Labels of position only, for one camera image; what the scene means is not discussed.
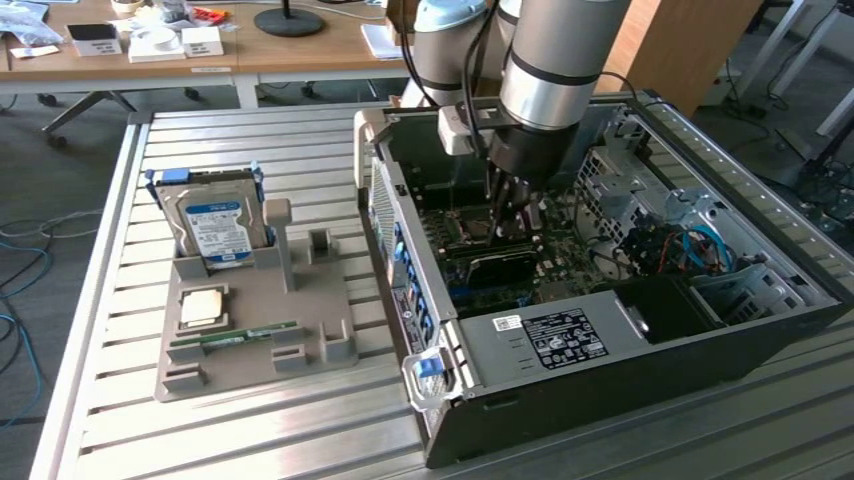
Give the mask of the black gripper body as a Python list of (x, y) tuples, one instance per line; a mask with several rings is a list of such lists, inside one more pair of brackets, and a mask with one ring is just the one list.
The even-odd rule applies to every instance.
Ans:
[(559, 130), (498, 129), (488, 153), (491, 166), (531, 186), (544, 186), (559, 171), (578, 130), (579, 123)]

